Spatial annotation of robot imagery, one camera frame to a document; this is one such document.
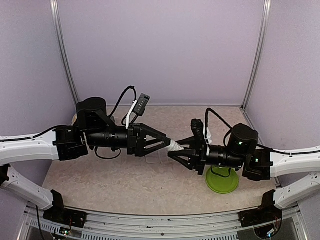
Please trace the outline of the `small white pill bottle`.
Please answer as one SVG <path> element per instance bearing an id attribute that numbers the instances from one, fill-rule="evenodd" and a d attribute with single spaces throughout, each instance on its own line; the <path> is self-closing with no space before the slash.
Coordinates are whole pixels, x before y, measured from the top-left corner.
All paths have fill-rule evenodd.
<path id="1" fill-rule="evenodd" d="M 176 141 L 171 140 L 170 145 L 166 147 L 168 152 L 177 152 L 184 150 L 184 147 L 178 144 Z"/>

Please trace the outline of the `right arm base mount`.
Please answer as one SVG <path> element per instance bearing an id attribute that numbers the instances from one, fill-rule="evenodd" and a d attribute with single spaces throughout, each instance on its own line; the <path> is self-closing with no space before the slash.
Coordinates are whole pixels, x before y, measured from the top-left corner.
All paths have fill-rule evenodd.
<path id="1" fill-rule="evenodd" d="M 255 209 L 244 210 L 238 213 L 238 218 L 242 228 L 281 220 L 282 217 L 282 210 L 275 207 L 273 200 L 271 202 L 263 202 Z"/>

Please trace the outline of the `clear plastic pill organizer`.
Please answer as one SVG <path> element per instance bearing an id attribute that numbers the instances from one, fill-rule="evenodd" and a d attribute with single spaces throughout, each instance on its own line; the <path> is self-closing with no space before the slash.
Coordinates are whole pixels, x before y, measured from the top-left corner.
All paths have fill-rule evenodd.
<path id="1" fill-rule="evenodd" d="M 168 153 L 166 151 L 156 151 L 148 154 L 145 157 L 145 160 L 148 164 L 152 165 L 167 165 L 174 162 L 171 158 L 168 157 Z"/>

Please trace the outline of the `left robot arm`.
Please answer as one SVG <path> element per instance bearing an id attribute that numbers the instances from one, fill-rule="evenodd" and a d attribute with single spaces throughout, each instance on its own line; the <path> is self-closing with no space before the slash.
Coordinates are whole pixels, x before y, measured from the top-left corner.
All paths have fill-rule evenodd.
<path id="1" fill-rule="evenodd" d="M 126 150 L 128 155 L 144 157 L 171 145 L 166 134 L 143 123 L 116 125 L 107 114 L 107 103 L 101 97 L 90 97 L 76 105 L 73 125 L 57 125 L 36 135 L 0 138 L 0 187 L 49 211 L 63 223 L 70 218 L 63 197 L 21 176 L 13 163 L 50 160 L 69 161 L 109 148 L 113 152 Z"/>

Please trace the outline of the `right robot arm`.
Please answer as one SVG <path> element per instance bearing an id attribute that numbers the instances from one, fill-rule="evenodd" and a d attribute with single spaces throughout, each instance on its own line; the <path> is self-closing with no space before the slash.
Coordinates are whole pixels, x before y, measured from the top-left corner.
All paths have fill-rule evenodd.
<path id="1" fill-rule="evenodd" d="M 319 146 L 298 150 L 275 150 L 258 143 L 258 132 L 242 123 L 226 123 L 229 131 L 223 145 L 213 145 L 209 131 L 209 113 L 219 116 L 211 108 L 205 119 L 192 119 L 192 137 L 174 141 L 167 146 L 168 156 L 189 170 L 203 173 L 206 165 L 228 169 L 242 169 L 242 176 L 251 181 L 264 181 L 280 176 L 306 173 L 302 179 L 263 194 L 256 218 L 266 222 L 276 209 L 282 210 L 320 189 Z"/>

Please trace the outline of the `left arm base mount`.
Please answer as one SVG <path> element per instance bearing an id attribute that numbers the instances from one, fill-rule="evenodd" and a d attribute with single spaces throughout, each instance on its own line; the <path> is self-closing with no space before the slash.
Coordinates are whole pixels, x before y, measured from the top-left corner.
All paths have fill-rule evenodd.
<path id="1" fill-rule="evenodd" d="M 54 205 L 44 211 L 43 218 L 54 223 L 83 229 L 87 220 L 87 213 Z"/>

